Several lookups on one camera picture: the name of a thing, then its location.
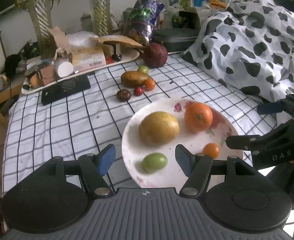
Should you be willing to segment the small orange cherry tomato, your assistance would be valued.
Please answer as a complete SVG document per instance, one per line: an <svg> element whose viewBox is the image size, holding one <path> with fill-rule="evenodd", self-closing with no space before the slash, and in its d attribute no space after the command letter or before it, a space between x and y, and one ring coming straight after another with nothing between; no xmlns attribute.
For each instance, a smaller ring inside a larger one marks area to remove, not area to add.
<svg viewBox="0 0 294 240"><path fill-rule="evenodd" d="M144 87L146 90L151 91L155 88L155 81L152 78L149 78L145 81Z"/></svg>

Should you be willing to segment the dark purple tomato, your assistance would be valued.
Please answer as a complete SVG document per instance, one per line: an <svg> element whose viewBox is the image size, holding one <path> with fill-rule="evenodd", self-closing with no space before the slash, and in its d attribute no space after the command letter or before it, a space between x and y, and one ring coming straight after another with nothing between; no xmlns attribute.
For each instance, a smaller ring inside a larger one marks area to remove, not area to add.
<svg viewBox="0 0 294 240"><path fill-rule="evenodd" d="M120 102L127 102L131 98L131 92L127 89L121 89L116 93L116 97Z"/></svg>

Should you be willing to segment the red onion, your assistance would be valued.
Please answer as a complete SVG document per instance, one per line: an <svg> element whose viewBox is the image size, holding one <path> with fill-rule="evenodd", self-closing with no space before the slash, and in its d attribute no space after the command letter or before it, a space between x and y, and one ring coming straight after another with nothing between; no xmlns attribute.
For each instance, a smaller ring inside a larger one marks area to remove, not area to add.
<svg viewBox="0 0 294 240"><path fill-rule="evenodd" d="M142 54L145 65L148 68L160 68L165 65L168 53L165 46L158 43L150 43Z"/></svg>

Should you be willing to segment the small green tomato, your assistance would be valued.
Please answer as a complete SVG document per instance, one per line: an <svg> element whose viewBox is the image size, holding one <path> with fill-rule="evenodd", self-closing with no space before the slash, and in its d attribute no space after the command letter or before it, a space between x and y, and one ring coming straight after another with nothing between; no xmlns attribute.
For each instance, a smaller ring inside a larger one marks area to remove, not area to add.
<svg viewBox="0 0 294 240"><path fill-rule="evenodd" d="M140 65L139 68L137 69L137 72L148 74L149 68L145 65Z"/></svg>

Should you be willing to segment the small red cherry tomato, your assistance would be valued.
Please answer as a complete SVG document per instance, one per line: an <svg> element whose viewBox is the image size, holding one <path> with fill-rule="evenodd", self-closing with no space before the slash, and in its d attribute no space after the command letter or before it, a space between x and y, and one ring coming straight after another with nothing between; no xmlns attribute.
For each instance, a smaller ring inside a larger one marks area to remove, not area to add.
<svg viewBox="0 0 294 240"><path fill-rule="evenodd" d="M135 88L135 90L134 90L134 95L135 95L135 96L141 96L143 93L144 93L144 90L143 90L142 87L137 87L137 88Z"/></svg>

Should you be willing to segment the brown mango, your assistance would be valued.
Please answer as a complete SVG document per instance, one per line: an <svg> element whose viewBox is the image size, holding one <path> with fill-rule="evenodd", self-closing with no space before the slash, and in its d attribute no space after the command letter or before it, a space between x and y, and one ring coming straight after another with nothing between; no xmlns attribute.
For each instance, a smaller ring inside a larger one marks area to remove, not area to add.
<svg viewBox="0 0 294 240"><path fill-rule="evenodd" d="M122 84L127 88L136 88L144 85L150 76L139 71L127 71L121 75Z"/></svg>

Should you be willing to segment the large orange tomato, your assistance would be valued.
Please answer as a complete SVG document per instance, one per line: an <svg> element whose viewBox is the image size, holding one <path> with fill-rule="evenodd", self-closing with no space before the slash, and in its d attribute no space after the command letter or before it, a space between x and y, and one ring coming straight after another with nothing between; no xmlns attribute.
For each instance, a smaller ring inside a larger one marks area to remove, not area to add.
<svg viewBox="0 0 294 240"><path fill-rule="evenodd" d="M184 122L190 132L198 133L210 128L213 121L212 110L204 103L192 103L187 106Z"/></svg>

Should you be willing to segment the white checkered tablecloth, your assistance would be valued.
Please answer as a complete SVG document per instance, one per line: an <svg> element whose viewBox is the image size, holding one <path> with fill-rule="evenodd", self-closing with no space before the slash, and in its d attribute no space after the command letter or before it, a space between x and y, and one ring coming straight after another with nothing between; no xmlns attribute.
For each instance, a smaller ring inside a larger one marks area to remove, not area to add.
<svg viewBox="0 0 294 240"><path fill-rule="evenodd" d="M273 116L259 115L257 101L219 84L178 54L165 66L150 70L156 86L128 102L117 100L120 77L136 70L139 62L96 71L89 76L90 89L50 105L41 94L21 96L10 110L2 165L2 191L7 192L43 163L55 156L75 160L98 153L108 144L117 148L116 161L105 180L115 187L133 186L122 160L121 138L130 118L149 103L183 98L206 103L221 112L240 134L265 134L276 127Z"/></svg>

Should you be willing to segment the yellow potato on plate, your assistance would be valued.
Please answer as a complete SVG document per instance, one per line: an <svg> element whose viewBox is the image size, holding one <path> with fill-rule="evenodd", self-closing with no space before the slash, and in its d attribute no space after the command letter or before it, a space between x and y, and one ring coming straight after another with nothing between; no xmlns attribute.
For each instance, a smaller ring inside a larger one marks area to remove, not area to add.
<svg viewBox="0 0 294 240"><path fill-rule="evenodd" d="M153 112L146 116L138 127L140 139L147 145L164 145L180 133L176 117L167 112Z"/></svg>

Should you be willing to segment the black rectangular device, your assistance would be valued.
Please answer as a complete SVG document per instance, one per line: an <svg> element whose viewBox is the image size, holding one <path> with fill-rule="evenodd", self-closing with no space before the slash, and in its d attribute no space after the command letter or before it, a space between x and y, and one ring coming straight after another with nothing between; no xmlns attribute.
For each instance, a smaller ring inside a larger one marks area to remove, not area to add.
<svg viewBox="0 0 294 240"><path fill-rule="evenodd" d="M43 89L41 103L44 106L49 105L68 96L88 90L90 87L91 84L86 75L73 77Z"/></svg>

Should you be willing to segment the white serving tray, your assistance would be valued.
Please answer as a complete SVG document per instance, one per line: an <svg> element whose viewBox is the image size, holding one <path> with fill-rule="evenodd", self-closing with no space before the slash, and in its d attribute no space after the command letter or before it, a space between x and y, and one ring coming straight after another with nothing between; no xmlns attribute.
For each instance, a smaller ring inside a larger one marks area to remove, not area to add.
<svg viewBox="0 0 294 240"><path fill-rule="evenodd" d="M69 79L75 78L75 77L80 76L80 75L91 74L91 73L93 73L95 71L98 71L98 70L101 70L101 69L105 69L105 68L108 68L108 67L116 66L118 64L124 64L124 63L135 61L139 57L139 55L140 55L140 53L136 49L134 49L134 48L126 48L125 49L125 53L122 55L122 60L119 61L119 62L114 62L114 63L107 64L107 65L101 66L101 67L91 68L91 69L85 70L83 72L77 72L76 74L72 74L72 75L70 75L68 77L64 77L62 79L59 79L59 80L54 81L54 82L51 82L48 85L41 86L39 88L30 88L29 90L27 90L27 89L24 89L23 87L21 87L21 93L23 95L33 94L33 93L42 91L43 89L45 89L47 87L50 87L52 85L55 85L57 83L60 83L62 81L65 81L65 80L69 80Z"/></svg>

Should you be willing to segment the white round jar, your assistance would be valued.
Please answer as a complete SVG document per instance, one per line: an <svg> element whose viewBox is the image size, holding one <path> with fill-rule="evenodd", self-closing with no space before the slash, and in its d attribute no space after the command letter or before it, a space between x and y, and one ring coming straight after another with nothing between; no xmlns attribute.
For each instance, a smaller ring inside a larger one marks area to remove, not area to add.
<svg viewBox="0 0 294 240"><path fill-rule="evenodd" d="M54 68L59 78L64 78L74 73L74 66L68 59L57 59L54 63Z"/></svg>

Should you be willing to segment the purple foil snack bag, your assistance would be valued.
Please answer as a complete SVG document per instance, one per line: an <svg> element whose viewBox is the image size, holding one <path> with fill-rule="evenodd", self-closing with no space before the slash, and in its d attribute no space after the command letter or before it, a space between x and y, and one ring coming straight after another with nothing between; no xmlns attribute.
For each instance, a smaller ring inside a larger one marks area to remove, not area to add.
<svg viewBox="0 0 294 240"><path fill-rule="evenodd" d="M164 7L157 0L137 0L125 23L124 35L147 46Z"/></svg>

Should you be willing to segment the brown padded envelope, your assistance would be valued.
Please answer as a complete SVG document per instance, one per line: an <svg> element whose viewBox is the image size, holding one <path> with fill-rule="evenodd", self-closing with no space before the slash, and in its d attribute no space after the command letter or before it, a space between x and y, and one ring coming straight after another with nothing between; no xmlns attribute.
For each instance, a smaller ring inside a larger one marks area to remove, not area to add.
<svg viewBox="0 0 294 240"><path fill-rule="evenodd" d="M107 35L102 37L90 37L99 44L122 44L127 48L144 48L144 45L123 35Z"/></svg>

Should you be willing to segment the middle glass vase plant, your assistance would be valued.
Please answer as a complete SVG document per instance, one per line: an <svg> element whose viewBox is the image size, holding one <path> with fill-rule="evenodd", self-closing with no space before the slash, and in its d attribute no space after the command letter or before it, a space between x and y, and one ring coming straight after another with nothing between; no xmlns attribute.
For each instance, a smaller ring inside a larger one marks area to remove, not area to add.
<svg viewBox="0 0 294 240"><path fill-rule="evenodd" d="M112 33L110 0L89 0L93 32L98 36Z"/></svg>

